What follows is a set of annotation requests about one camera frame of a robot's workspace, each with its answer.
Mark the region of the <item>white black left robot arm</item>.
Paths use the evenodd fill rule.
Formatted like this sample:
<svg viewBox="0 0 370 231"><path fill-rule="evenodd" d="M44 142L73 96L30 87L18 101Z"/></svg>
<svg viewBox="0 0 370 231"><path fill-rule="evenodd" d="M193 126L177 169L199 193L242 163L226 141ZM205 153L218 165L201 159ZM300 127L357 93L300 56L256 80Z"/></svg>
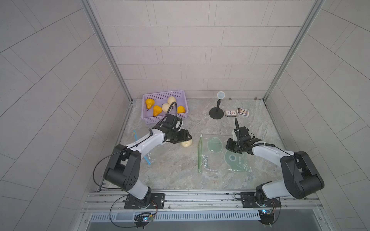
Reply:
<svg viewBox="0 0 370 231"><path fill-rule="evenodd" d="M141 159L165 142L191 141L189 131L181 128L182 122L181 117L169 114L136 142L116 145L104 172L104 180L127 192L135 205L147 208L151 201L151 188L139 180Z"/></svg>

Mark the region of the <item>blue zip-top bag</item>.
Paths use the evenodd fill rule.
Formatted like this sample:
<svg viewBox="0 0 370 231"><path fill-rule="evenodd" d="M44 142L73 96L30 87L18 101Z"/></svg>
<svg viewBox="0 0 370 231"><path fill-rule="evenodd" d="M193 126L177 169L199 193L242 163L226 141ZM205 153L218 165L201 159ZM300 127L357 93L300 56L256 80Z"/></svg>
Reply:
<svg viewBox="0 0 370 231"><path fill-rule="evenodd" d="M161 130L147 128L145 130L141 129L140 132L143 136L130 144L130 147L132 150L141 153L141 159L145 158L152 149L165 143L165 133Z"/></svg>

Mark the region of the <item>yellow pear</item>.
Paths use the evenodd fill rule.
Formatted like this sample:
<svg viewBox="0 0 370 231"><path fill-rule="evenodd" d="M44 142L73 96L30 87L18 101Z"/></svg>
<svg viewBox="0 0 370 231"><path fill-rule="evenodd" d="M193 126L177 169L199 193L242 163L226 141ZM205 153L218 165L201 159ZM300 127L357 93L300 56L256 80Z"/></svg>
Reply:
<svg viewBox="0 0 370 231"><path fill-rule="evenodd" d="M159 116L163 112L162 108L158 105L153 107L153 117Z"/></svg>
<svg viewBox="0 0 370 231"><path fill-rule="evenodd" d="M181 113L186 113L187 111L186 111L186 109L183 107L183 106L179 106L178 108L177 108L177 113L178 114L181 114Z"/></svg>
<svg viewBox="0 0 370 231"><path fill-rule="evenodd" d="M145 105L147 110L151 109L155 105L155 100L153 99L146 99Z"/></svg>

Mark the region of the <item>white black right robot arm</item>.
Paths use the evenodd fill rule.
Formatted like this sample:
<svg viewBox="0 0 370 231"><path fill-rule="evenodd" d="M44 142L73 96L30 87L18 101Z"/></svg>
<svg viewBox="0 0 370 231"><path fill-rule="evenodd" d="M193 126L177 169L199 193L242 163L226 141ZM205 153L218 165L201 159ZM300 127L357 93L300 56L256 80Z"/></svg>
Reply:
<svg viewBox="0 0 370 231"><path fill-rule="evenodd" d="M283 179L263 183L256 187L255 194L241 196L243 202L254 202L257 206L277 207L278 199L292 196L302 199L322 190L325 183L308 153L285 151L274 144L251 136L249 129L234 129L233 138L228 139L226 149L235 154L250 154L263 158L281 168Z"/></svg>

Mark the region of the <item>green zip-top bag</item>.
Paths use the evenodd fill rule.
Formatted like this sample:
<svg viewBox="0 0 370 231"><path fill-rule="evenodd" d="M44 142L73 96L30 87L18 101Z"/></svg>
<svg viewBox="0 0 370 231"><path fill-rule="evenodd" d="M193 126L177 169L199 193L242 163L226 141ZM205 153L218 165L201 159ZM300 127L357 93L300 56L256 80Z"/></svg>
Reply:
<svg viewBox="0 0 370 231"><path fill-rule="evenodd" d="M198 173L247 173L251 172L247 154L228 151L225 135L202 134L198 143Z"/></svg>

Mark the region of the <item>pale round fruit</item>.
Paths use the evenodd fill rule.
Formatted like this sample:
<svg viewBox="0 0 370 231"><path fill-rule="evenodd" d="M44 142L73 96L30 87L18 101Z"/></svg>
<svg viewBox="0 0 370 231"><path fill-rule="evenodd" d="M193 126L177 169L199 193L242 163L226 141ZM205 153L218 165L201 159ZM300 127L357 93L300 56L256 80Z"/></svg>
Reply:
<svg viewBox="0 0 370 231"><path fill-rule="evenodd" d="M170 96L170 97L167 99L167 103L171 105L173 102L176 102L176 98L175 98L175 97L173 97L173 96Z"/></svg>
<svg viewBox="0 0 370 231"><path fill-rule="evenodd" d="M172 110L171 105L168 103L163 104L161 108L162 108L163 113L167 113Z"/></svg>
<svg viewBox="0 0 370 231"><path fill-rule="evenodd" d="M190 139L188 141L181 142L181 145L185 148L190 147L192 145L193 140Z"/></svg>

